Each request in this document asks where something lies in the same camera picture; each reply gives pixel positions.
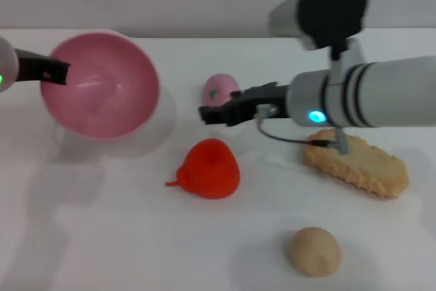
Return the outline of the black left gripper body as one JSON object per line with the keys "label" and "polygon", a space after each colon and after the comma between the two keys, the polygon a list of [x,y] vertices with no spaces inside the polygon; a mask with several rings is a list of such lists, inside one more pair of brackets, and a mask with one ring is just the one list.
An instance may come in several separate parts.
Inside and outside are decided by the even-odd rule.
{"label": "black left gripper body", "polygon": [[18,58],[18,77],[16,82],[24,81],[52,81],[52,64],[54,59],[29,52],[15,49]]}

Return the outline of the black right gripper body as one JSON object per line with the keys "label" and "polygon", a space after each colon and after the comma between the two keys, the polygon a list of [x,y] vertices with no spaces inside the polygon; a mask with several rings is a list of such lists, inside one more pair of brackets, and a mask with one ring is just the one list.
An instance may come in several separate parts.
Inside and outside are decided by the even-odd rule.
{"label": "black right gripper body", "polygon": [[266,97],[231,97],[226,104],[232,103],[234,109],[234,126],[254,119],[258,112],[258,106],[272,106],[275,112],[272,118],[284,119],[290,118],[286,109],[287,85],[278,85],[275,90],[269,93]]}

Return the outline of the pink plastic bowl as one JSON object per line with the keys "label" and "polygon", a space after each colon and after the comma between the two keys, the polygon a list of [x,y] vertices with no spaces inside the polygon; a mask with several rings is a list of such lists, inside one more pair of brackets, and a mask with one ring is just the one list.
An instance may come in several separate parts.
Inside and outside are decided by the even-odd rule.
{"label": "pink plastic bowl", "polygon": [[65,85],[41,83],[42,99],[69,132],[116,140],[138,131],[155,113],[157,70],[146,52],[126,37],[83,33],[61,42],[50,55],[70,67]]}

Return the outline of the orange toy fruit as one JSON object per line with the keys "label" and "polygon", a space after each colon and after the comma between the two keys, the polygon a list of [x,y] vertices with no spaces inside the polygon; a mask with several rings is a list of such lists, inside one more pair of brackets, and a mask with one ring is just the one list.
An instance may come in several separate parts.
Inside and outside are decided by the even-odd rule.
{"label": "orange toy fruit", "polygon": [[231,196],[239,183],[239,166],[230,148],[219,139],[208,138],[191,148],[176,171],[176,180],[166,186],[179,186],[191,194],[217,200]]}

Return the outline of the pink toy peach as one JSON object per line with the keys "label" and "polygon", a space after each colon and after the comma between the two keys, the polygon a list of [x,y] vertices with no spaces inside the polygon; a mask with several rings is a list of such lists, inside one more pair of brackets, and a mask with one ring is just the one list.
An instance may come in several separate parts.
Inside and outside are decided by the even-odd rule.
{"label": "pink toy peach", "polygon": [[231,93],[239,91],[237,81],[229,74],[215,74],[203,86],[202,105],[217,107],[230,101]]}

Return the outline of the long toy bread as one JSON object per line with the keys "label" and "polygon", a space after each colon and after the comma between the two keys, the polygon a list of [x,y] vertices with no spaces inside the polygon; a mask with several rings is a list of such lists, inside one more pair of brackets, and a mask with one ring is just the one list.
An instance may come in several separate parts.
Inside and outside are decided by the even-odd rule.
{"label": "long toy bread", "polygon": [[348,185],[380,198],[398,198],[409,187],[409,176],[403,160],[364,139],[346,135],[349,152],[308,145],[305,163]]}

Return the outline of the round beige toy bun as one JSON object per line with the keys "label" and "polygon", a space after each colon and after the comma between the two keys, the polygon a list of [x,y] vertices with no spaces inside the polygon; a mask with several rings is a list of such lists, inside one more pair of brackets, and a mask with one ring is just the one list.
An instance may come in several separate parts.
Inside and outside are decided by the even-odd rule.
{"label": "round beige toy bun", "polygon": [[337,240],[327,230],[307,227],[299,230],[289,247],[294,268],[307,277],[327,277],[335,273],[342,261]]}

